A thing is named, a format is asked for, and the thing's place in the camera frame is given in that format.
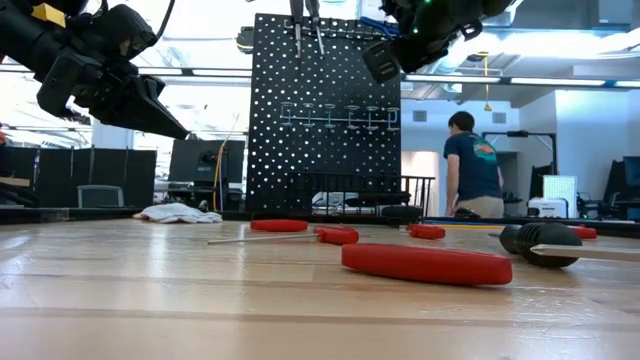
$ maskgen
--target black pegboard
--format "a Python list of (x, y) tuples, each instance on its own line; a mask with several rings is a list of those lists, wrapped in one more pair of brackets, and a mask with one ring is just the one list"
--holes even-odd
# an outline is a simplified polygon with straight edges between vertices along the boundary
[[(400, 78), (378, 84), (362, 61), (362, 51), (373, 43), (366, 28), (355, 21), (322, 19), (321, 56), (310, 20), (303, 22), (302, 57), (296, 58), (296, 42), (290, 17), (257, 14), (251, 84), (249, 126), (247, 210), (251, 212), (296, 211), (287, 205), (287, 179), (296, 172), (326, 172), (353, 175), (400, 175), (400, 112), (389, 126), (388, 109), (400, 108)], [(292, 103), (291, 112), (281, 104)], [(303, 104), (314, 104), (312, 128), (303, 127), (308, 111)], [(348, 119), (349, 105), (354, 120), (367, 120), (368, 106), (375, 131), (365, 122), (333, 121)], [(302, 207), (311, 199), (301, 199)]]

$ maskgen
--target white cloth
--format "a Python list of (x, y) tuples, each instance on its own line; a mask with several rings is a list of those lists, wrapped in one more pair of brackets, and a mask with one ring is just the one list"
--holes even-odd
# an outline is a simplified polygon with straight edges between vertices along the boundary
[(198, 209), (180, 203), (149, 206), (134, 217), (136, 219), (149, 220), (161, 224), (174, 222), (213, 224), (222, 222), (222, 216), (219, 214), (214, 212), (203, 213)]

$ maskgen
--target cable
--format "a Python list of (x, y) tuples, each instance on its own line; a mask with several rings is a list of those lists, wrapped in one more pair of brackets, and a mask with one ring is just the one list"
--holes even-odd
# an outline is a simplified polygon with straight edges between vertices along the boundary
[(240, 119), (240, 113), (236, 114), (236, 121), (233, 123), (233, 126), (231, 127), (231, 130), (229, 131), (229, 133), (227, 134), (227, 138), (224, 139), (224, 141), (222, 142), (222, 145), (220, 145), (220, 150), (218, 150), (218, 159), (216, 159), (216, 171), (214, 174), (214, 178), (213, 178), (213, 211), (217, 212), (218, 211), (218, 204), (216, 201), (216, 185), (218, 184), (218, 176), (220, 174), (220, 166), (222, 164), (222, 154), (224, 152), (224, 147), (225, 145), (227, 145), (227, 141), (229, 141), (229, 138), (231, 137), (231, 134), (233, 133), (233, 130), (236, 128), (236, 125), (238, 124), (238, 120)]

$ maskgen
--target hanging tool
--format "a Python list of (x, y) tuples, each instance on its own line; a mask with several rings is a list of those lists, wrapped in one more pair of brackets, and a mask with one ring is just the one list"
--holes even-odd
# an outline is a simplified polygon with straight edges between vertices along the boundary
[(296, 37), (296, 57), (298, 59), (302, 58), (302, 16), (304, 14), (304, 5), (302, 4), (303, 0), (289, 0), (289, 4), (291, 5), (291, 18), (293, 20), (293, 26), (295, 28), (295, 37)]
[(324, 56), (324, 46), (322, 45), (322, 34), (320, 33), (320, 2), (318, 0), (304, 0), (309, 16), (311, 17), (311, 27), (316, 29), (318, 37), (318, 47), (320, 55)]

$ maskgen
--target blue t-shirt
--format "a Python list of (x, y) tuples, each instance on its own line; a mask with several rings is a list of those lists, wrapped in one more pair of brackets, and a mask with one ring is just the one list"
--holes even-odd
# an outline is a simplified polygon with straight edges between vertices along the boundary
[(466, 132), (454, 135), (444, 144), (444, 158), (460, 157), (458, 201), (482, 196), (502, 198), (496, 149), (481, 136)]

